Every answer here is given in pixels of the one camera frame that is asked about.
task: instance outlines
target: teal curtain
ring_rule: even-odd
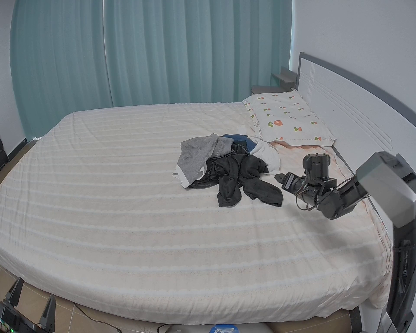
[[[103,2],[17,0],[10,67],[28,139],[46,134],[71,112],[112,107]]]
[[[289,65],[288,0],[16,0],[10,63],[26,136],[65,115],[242,101]]]
[[[105,0],[114,106],[242,101],[289,65],[291,16],[285,0]]]

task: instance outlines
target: wall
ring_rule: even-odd
[[[0,1],[0,139],[7,154],[25,138],[10,73],[10,26],[15,0]]]
[[[306,52],[355,73],[416,112],[416,1],[293,0],[290,69]],[[363,329],[379,312],[361,309]],[[416,302],[413,304],[416,313]],[[416,332],[416,318],[408,333]]]

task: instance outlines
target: floor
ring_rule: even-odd
[[[28,143],[16,157],[0,170],[0,183],[9,171],[17,164],[23,155],[35,145],[36,141]],[[0,266],[0,298],[3,298],[12,286],[16,277]],[[24,284],[20,302],[17,309],[33,322],[37,323],[45,307],[49,294],[30,284]],[[56,297],[57,306],[55,314],[56,333],[115,333],[116,330],[107,325],[93,322],[84,316],[75,305],[64,298]],[[95,320],[108,322],[123,333],[156,333],[160,324],[127,319],[84,306],[80,308]],[[268,323],[275,333],[352,333],[349,311],[339,310],[327,318],[313,317],[306,321],[290,321],[283,323]],[[170,326],[164,326],[160,333],[174,332]]]

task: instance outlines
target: white pillow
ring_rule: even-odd
[[[263,141],[290,146],[332,146],[335,137],[296,90],[251,95],[243,100]]]

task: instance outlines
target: curtain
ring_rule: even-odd
[[[112,107],[103,3],[17,0],[10,68],[26,137],[41,137],[75,111]]]
[[[289,65],[291,16],[284,0],[105,0],[114,106],[242,101]]]
[[[27,138],[128,105],[233,102],[289,65],[290,1],[16,0],[13,88]]]

